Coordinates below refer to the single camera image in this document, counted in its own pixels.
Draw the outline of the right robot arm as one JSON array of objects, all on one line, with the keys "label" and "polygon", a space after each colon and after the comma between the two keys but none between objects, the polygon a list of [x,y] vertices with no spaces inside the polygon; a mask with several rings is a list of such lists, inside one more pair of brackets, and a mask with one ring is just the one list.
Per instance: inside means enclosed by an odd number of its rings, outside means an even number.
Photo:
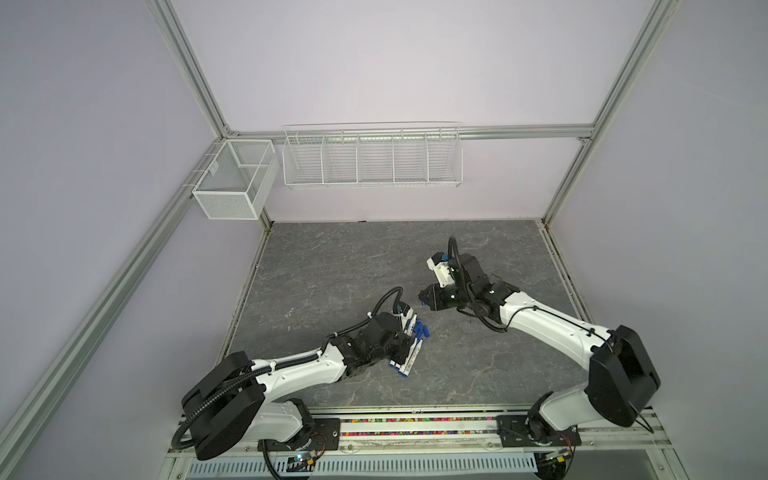
[{"label": "right robot arm", "polygon": [[430,310],[455,310],[495,333],[519,330],[587,372],[585,382],[543,394],[517,427],[518,433],[546,446],[582,423],[603,419],[631,427],[640,422],[661,381],[636,331],[578,320],[502,279],[492,279],[475,256],[460,252],[454,237],[446,251],[433,254],[427,265],[436,281],[420,292],[419,299]]}]

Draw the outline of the whiteboard marker pen five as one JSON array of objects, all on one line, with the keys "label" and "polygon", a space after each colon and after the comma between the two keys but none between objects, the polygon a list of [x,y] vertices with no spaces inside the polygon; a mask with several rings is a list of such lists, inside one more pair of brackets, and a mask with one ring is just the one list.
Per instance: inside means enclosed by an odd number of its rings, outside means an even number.
[{"label": "whiteboard marker pen five", "polygon": [[406,361],[398,369],[398,372],[399,372],[400,375],[402,375],[404,377],[408,377],[409,376],[409,374],[410,374],[410,372],[411,372],[411,370],[412,370],[412,368],[413,368],[413,366],[415,364],[415,361],[416,361],[416,359],[417,359],[417,357],[418,357],[418,355],[419,355],[419,353],[420,353],[420,351],[422,349],[422,346],[423,346],[423,341],[422,340],[418,340],[417,342],[414,343],[413,348],[411,349],[408,357],[406,358]]}]

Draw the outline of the white mesh box basket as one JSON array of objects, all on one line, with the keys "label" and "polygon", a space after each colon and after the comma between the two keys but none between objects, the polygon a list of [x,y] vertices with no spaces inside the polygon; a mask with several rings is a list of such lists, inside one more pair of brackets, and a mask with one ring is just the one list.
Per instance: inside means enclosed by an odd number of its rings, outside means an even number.
[{"label": "white mesh box basket", "polygon": [[259,220],[278,172],[271,140],[227,139],[192,193],[210,220]]}]

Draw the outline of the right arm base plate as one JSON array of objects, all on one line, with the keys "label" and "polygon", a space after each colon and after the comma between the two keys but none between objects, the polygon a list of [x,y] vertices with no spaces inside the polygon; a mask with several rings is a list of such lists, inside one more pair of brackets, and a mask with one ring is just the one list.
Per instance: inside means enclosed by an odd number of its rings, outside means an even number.
[{"label": "right arm base plate", "polygon": [[577,427],[555,431],[548,424],[527,415],[500,415],[497,433],[503,447],[578,447],[582,440]]}]

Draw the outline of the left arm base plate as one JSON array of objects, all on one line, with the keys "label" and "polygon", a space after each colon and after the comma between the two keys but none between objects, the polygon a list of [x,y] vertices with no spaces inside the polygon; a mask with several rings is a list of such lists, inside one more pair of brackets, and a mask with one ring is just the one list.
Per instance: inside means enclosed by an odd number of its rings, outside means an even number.
[{"label": "left arm base plate", "polygon": [[269,451],[335,451],[341,438],[341,419],[335,417],[316,418],[308,426],[302,427],[297,434],[286,442],[274,439],[264,440]]}]

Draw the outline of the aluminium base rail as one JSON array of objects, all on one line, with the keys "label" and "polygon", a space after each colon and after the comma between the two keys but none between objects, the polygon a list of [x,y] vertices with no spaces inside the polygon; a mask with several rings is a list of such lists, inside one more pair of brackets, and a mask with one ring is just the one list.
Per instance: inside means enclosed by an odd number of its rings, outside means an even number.
[{"label": "aluminium base rail", "polygon": [[323,461],[336,455],[428,455],[464,453],[645,450],[659,457],[673,444],[656,413],[647,409],[631,427],[606,420],[581,423],[538,444],[523,433],[525,414],[512,405],[486,405],[469,409],[387,408],[381,411],[316,409],[314,429],[303,442],[289,447],[253,436],[230,447],[221,456],[249,456],[268,450],[296,456],[316,453]]}]

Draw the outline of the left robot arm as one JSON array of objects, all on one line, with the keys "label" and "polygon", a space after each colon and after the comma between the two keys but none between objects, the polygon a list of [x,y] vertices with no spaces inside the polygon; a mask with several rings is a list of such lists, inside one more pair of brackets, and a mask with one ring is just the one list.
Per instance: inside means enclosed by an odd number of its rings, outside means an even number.
[{"label": "left robot arm", "polygon": [[319,429],[298,392],[356,377],[381,361],[406,363],[416,315],[402,294],[400,286],[390,289],[364,320],[329,334],[316,349],[275,359],[227,355],[183,397],[172,449],[193,449],[205,461],[243,439],[264,448],[310,445]]}]

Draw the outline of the whiteboard marker pen four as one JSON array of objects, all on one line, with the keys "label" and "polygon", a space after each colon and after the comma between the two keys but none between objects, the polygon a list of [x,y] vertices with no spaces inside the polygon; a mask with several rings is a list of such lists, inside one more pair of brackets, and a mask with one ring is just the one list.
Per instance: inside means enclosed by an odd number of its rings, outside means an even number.
[{"label": "whiteboard marker pen four", "polygon": [[408,374],[405,372],[406,367],[408,365],[408,362],[412,356],[413,350],[410,350],[405,357],[403,358],[402,362],[397,362],[395,360],[391,360],[389,362],[389,366],[393,368],[395,371],[397,371],[400,375],[408,376]]}]

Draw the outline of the white vent grille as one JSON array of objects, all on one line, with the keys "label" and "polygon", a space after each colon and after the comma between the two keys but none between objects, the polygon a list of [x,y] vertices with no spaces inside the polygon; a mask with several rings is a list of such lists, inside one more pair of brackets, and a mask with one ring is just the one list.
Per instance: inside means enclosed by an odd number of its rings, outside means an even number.
[{"label": "white vent grille", "polygon": [[[481,474],[534,474],[532,453],[491,452],[415,455],[326,455],[315,466],[294,471],[286,456],[271,460],[284,479],[342,479],[346,477],[438,477]],[[270,479],[260,456],[194,461],[184,479]]]}]

